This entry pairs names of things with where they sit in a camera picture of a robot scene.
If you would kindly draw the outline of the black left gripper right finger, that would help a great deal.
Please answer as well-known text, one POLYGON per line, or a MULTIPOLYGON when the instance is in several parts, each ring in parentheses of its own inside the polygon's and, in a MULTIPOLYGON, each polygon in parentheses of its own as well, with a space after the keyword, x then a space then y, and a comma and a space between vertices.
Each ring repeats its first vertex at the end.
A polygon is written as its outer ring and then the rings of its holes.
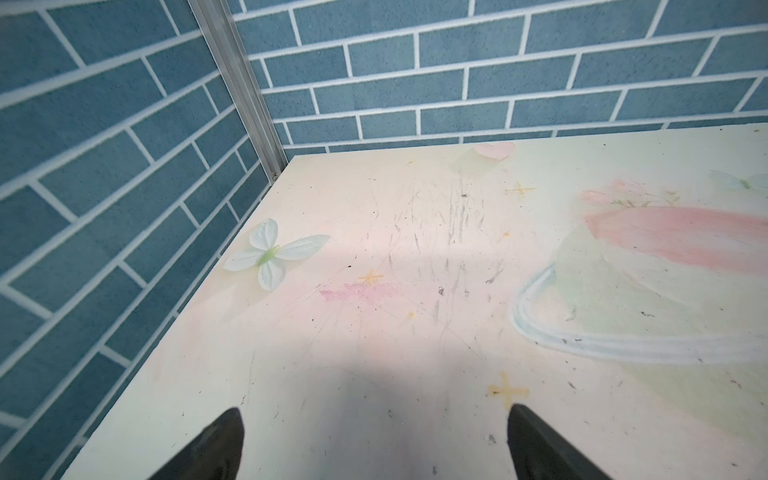
POLYGON ((512 405, 507 421, 507 436, 518 479, 610 479, 524 404, 512 405))

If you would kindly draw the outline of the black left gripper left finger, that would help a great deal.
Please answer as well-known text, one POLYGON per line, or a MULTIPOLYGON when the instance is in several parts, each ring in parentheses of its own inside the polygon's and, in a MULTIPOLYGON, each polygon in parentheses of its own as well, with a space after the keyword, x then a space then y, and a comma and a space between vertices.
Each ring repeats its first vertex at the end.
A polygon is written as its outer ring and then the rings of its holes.
POLYGON ((239 471, 245 428, 237 407, 224 411, 150 480, 235 479, 239 471))

